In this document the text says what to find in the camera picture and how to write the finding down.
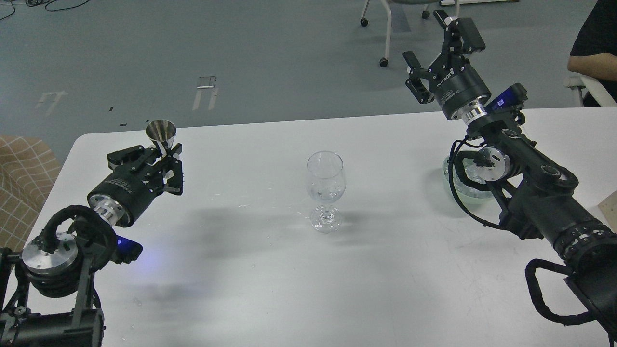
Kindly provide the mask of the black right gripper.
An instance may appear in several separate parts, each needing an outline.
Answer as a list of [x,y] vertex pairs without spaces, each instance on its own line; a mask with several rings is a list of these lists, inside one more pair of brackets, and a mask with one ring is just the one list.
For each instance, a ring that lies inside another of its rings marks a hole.
[[422,68],[414,52],[403,52],[409,67],[405,85],[421,105],[436,101],[447,120],[457,120],[461,108],[474,101],[484,105],[491,97],[469,64],[469,56],[484,51],[486,44],[471,18],[449,17],[444,10],[435,10],[433,15],[444,30],[441,53],[428,68]]

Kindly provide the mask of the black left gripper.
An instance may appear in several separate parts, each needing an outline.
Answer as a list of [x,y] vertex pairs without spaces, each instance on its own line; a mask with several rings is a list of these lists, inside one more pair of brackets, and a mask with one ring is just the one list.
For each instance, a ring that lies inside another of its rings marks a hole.
[[88,195],[88,204],[94,210],[111,206],[112,226],[130,227],[163,192],[183,194],[183,166],[179,158],[183,147],[178,143],[172,149],[134,146],[108,153],[107,164],[112,172]]

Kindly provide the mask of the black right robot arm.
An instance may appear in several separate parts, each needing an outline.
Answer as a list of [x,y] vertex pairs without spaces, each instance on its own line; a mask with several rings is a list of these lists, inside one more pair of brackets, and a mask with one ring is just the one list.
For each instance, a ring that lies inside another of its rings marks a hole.
[[[457,204],[454,176],[464,185],[489,191],[501,213],[498,224],[480,219],[483,226],[507,230],[519,239],[546,239],[562,259],[555,264],[531,260],[525,269],[527,287],[537,312],[565,326],[597,321],[609,343],[616,342],[617,237],[573,197],[579,181],[567,168],[536,149],[520,126],[527,100],[519,83],[491,100],[469,55],[485,49],[471,18],[449,17],[434,11],[444,30],[440,55],[428,68],[411,51],[404,52],[410,68],[407,88],[419,103],[437,101],[448,120],[463,120],[467,134],[453,142],[448,160],[449,185]],[[558,315],[544,302],[536,270],[565,275],[565,283],[586,307],[578,315]]]

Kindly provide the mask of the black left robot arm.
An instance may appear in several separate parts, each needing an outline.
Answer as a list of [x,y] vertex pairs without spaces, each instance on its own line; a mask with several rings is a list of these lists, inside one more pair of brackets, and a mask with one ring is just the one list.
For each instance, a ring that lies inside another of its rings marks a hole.
[[14,275],[17,288],[1,305],[3,347],[99,347],[105,323],[95,273],[109,262],[136,261],[143,246],[117,235],[153,200],[183,193],[182,145],[155,141],[107,156],[111,174],[88,195],[88,206],[55,213],[22,251],[1,251],[1,296]]

